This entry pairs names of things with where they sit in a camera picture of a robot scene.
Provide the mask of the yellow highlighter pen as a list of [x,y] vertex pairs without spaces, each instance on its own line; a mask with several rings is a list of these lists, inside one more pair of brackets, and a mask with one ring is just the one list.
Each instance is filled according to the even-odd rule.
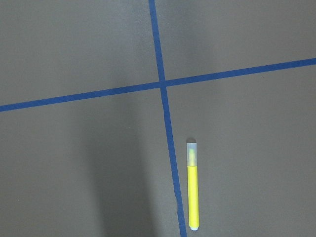
[[191,139],[186,143],[186,147],[189,228],[197,231],[199,229],[197,143]]

